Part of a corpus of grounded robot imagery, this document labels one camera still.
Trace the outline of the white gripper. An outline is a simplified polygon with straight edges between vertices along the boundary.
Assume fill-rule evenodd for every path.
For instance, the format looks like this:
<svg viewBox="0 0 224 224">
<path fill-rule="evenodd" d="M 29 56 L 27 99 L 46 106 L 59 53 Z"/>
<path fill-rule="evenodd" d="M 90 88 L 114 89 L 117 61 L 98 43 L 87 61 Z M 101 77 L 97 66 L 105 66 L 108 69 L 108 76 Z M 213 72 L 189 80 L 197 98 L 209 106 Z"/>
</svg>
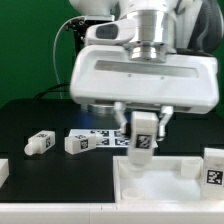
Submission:
<svg viewBox="0 0 224 224">
<path fill-rule="evenodd" d="M 133 17 L 87 29 L 70 82 L 79 104 L 114 105 L 126 134 L 126 108 L 160 110 L 157 140 L 174 110 L 204 114 L 219 101 L 218 62 L 205 52 L 175 46 L 171 18 Z"/>
</svg>

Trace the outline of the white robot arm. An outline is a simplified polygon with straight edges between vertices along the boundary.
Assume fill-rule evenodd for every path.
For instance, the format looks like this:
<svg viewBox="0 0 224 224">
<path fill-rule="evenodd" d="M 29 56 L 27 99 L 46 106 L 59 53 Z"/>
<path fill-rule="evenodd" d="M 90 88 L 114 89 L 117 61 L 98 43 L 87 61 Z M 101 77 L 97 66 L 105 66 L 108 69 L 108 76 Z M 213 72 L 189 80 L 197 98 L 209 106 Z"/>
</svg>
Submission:
<svg viewBox="0 0 224 224">
<path fill-rule="evenodd" d="M 161 140 L 176 112 L 219 101 L 217 0 L 73 0 L 88 28 L 70 82 L 79 104 L 111 106 L 123 134 Z"/>
</svg>

